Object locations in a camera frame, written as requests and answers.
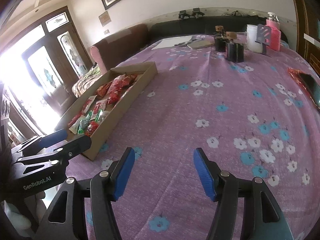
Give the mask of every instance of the purple bedsheet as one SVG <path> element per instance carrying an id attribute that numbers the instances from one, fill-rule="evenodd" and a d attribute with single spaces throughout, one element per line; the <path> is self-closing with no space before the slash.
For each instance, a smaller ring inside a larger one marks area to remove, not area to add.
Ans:
<path id="1" fill-rule="evenodd" d="M 193 164 L 202 147 L 236 177 L 264 178 L 295 239 L 319 218 L 320 118 L 287 72 L 319 78 L 293 50 L 245 51 L 234 64 L 214 47 L 151 50 L 121 63 L 154 61 L 158 75 L 124 115 L 95 161 L 70 161 L 67 175 L 96 175 L 133 147 L 136 161 L 124 195 L 113 203 L 122 238 L 206 239 L 215 203 L 205 196 Z M 239 239 L 243 202 L 234 238 Z M 86 211 L 90 239 L 92 215 Z"/>

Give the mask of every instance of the cardboard tray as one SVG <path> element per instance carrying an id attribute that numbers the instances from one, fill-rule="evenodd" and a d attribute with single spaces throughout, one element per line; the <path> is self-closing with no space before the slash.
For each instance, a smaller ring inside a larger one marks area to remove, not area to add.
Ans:
<path id="1" fill-rule="evenodd" d="M 153 77 L 157 74 L 156 64 L 154 62 L 144 62 L 130 66 L 121 66 L 110 69 L 101 78 L 99 78 L 91 87 L 89 87 L 80 96 L 76 102 L 68 109 L 68 111 L 61 117 L 59 123 L 55 127 L 55 130 L 65 129 L 70 132 L 67 124 L 71 119 L 82 110 L 83 105 L 87 99 L 94 95 L 96 90 L 113 80 L 122 74 L 142 74 L 142 76 L 134 83 L 132 88 L 126 93 L 126 95 L 118 102 L 118 104 L 111 110 L 110 114 L 105 118 L 105 120 L 99 125 L 95 132 L 91 136 L 92 145 L 91 148 L 83 153 L 84 156 L 90 160 L 94 160 L 101 146 L 108 139 L 109 135 L 116 127 L 119 120 L 122 118 L 124 113 L 129 109 L 133 101 L 138 97 L 138 95 L 143 91 L 143 89 L 149 84 Z M 67 140 L 71 140 L 74 137 L 73 133 L 69 133 Z"/>

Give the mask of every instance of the smartphone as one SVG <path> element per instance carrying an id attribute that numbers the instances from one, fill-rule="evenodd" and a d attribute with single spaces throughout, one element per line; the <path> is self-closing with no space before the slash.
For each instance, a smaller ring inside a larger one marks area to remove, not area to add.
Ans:
<path id="1" fill-rule="evenodd" d="M 309 74 L 299 73 L 302 83 L 308 89 L 313 101 L 320 109 L 320 86 L 317 84 L 313 76 Z"/>

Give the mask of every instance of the pink container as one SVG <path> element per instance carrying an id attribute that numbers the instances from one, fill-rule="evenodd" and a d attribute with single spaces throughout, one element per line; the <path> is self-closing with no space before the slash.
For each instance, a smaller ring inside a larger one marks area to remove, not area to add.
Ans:
<path id="1" fill-rule="evenodd" d="M 281 39 L 281 31 L 280 23 L 278 17 L 275 13 L 268 12 L 268 18 L 266 20 L 266 25 L 271 27 L 271 41 L 270 48 L 279 51 L 280 50 L 280 39 Z"/>

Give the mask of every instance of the wall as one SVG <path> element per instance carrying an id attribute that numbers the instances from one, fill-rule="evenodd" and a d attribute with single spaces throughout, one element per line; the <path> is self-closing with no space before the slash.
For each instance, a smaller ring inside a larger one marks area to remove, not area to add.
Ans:
<path id="1" fill-rule="evenodd" d="M 108 9 L 111 23 L 101 26 L 98 16 L 104 12 L 101 0 L 69 0 L 69 10 L 79 35 L 88 49 L 105 37 L 106 29 L 114 33 L 159 15 L 194 7 L 237 7 L 263 12 L 272 11 L 296 22 L 293 0 L 122 0 Z M 291 37 L 294 44 L 296 34 Z"/>

